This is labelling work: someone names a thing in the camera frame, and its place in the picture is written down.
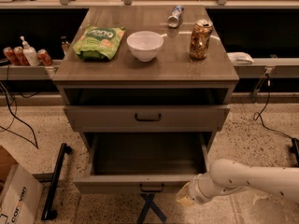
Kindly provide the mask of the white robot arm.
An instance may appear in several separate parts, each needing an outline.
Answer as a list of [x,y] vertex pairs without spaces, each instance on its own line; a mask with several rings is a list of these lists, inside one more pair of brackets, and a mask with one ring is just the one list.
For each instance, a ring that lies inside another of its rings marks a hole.
[[214,197],[230,195],[243,187],[258,189],[299,203],[299,169],[254,167],[226,159],[215,160],[204,174],[196,175],[177,194],[185,206],[210,202]]

